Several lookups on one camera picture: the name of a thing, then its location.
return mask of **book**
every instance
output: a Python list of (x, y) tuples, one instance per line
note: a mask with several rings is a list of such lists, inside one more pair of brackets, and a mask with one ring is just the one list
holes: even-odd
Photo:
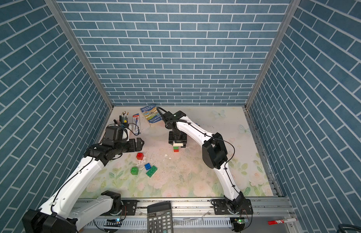
[(154, 104), (143, 107), (140, 110), (150, 124), (154, 124), (162, 120), (162, 117), (160, 116), (159, 112), (156, 109), (156, 105)]

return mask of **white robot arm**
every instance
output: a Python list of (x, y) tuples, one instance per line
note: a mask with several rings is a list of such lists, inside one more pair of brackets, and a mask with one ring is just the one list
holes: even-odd
[(225, 147), (226, 141), (222, 136), (219, 133), (207, 132), (182, 111), (173, 114), (160, 107), (157, 107), (157, 111), (162, 116), (165, 127), (172, 130), (169, 132), (169, 144), (185, 147), (188, 135), (202, 147), (202, 160), (217, 174), (223, 188), (227, 208), (231, 213), (240, 212), (245, 198), (231, 175)]
[(22, 218), (26, 233), (76, 233), (99, 215), (116, 216), (123, 211), (121, 195), (105, 191), (96, 200), (71, 212), (81, 193), (95, 175), (125, 152), (141, 151), (141, 138), (129, 139), (121, 125), (108, 126), (101, 143), (87, 148), (79, 165), (62, 186), (38, 210), (28, 210)]
[[(213, 134), (210, 132), (205, 131), (200, 126), (195, 124), (192, 120), (189, 119), (187, 116), (183, 116), (180, 118), (180, 120), (184, 120), (185, 122), (177, 122), (177, 128), (186, 133), (188, 136), (190, 136), (193, 140), (195, 140), (200, 146), (204, 144), (205, 141), (209, 140), (211, 137), (213, 137)], [(235, 181), (232, 178), (232, 175), (230, 173), (230, 169), (228, 167), (228, 163), (224, 161), (220, 168), (214, 167), (213, 170), (217, 174), (217, 177), (222, 185), (223, 193), (226, 198), (229, 200), (234, 200), (238, 197), (240, 189), (236, 186)]]

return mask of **blue brick wall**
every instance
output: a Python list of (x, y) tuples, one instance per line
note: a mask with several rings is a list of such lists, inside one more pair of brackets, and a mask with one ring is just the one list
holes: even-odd
[(243, 105), (289, 2), (58, 1), (113, 103), (141, 106)]
[(250, 111), (302, 229), (361, 226), (361, 1), (302, 0)]
[(43, 0), (0, 0), (0, 232), (65, 181), (108, 108)]

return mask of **table surface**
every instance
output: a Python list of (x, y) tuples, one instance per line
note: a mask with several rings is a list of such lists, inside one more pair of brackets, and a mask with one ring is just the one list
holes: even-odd
[[(193, 122), (211, 133), (220, 133), (224, 140), (235, 147), (229, 162), (232, 176), (244, 196), (272, 196), (271, 187), (262, 166), (248, 122), (241, 107), (163, 107), (175, 113), (183, 111)], [(136, 159), (136, 152), (124, 153), (110, 161), (90, 182), (80, 198), (96, 198), (105, 190), (121, 193), (123, 198), (158, 197), (220, 197), (222, 186), (215, 172), (202, 160), (201, 147), (187, 137), (186, 148), (174, 152), (168, 143), (169, 130), (164, 122), (149, 124), (139, 107), (114, 107), (107, 124), (118, 119), (123, 111), (129, 116), (140, 113), (141, 134), (145, 141), (141, 152), (143, 160)], [(233, 148), (226, 143), (228, 158)], [(144, 165), (150, 163), (158, 170), (150, 178)], [(138, 167), (138, 175), (132, 175)]]

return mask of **marker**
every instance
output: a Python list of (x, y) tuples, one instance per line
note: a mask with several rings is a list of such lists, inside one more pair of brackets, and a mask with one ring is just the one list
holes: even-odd
[(285, 219), (281, 219), (281, 220), (268, 221), (268, 224), (274, 225), (274, 224), (280, 224), (280, 223), (290, 223), (290, 222), (295, 222), (295, 221), (297, 221), (297, 218), (285, 218)]

